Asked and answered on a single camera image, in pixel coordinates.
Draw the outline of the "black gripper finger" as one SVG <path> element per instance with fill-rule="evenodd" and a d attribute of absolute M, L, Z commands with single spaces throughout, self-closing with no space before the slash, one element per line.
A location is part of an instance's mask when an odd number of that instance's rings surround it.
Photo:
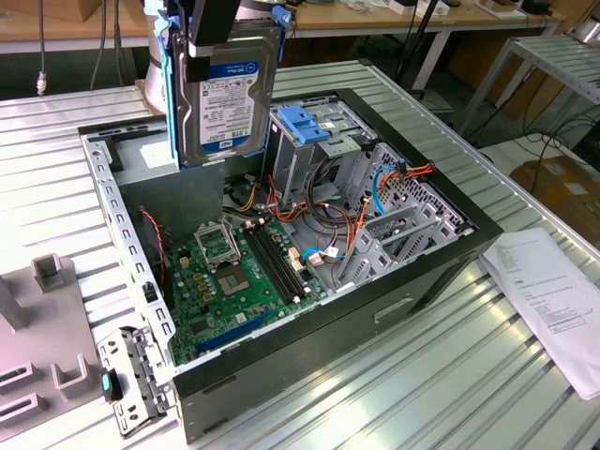
<path fill-rule="evenodd" d="M 210 75 L 210 57 L 225 43 L 234 22 L 234 1 L 187 1 L 186 81 L 199 83 Z"/>

